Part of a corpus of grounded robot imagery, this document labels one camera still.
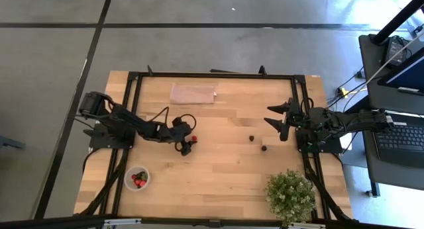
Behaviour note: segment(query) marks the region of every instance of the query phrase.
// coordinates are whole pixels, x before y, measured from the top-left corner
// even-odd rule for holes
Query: green plant
[[[282,226],[308,220],[315,208],[312,183],[299,172],[287,170],[272,175],[265,190],[270,211],[282,221]]]

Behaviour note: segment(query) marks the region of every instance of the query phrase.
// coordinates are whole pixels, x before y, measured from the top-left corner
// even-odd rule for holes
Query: concrete floor
[[[96,23],[104,0],[0,0],[0,22]],[[399,11],[394,0],[112,0],[107,23],[337,23],[378,28]],[[0,28],[0,135],[27,147],[0,150],[0,221],[28,219],[81,73],[94,30]],[[102,91],[111,70],[315,74],[328,97],[362,66],[365,30],[103,29],[86,91]],[[399,35],[408,37],[407,32]],[[351,81],[346,88],[359,83]],[[88,137],[75,123],[47,217],[69,216]],[[377,199],[366,169],[345,167],[354,217],[419,228],[424,193],[382,185]]]

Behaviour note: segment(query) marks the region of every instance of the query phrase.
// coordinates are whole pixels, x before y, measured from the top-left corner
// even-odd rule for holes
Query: small bowl
[[[146,184],[143,187],[137,189],[137,186],[134,183],[134,179],[132,179],[131,176],[133,176],[133,174],[140,173],[141,171],[144,171],[144,172],[147,173],[147,181],[146,181]],[[151,180],[151,176],[150,176],[148,170],[145,167],[134,166],[134,167],[128,169],[128,171],[125,173],[124,184],[125,184],[125,187],[127,187],[127,189],[135,192],[135,191],[141,191],[141,190],[147,188],[147,185],[150,183],[150,180]]]

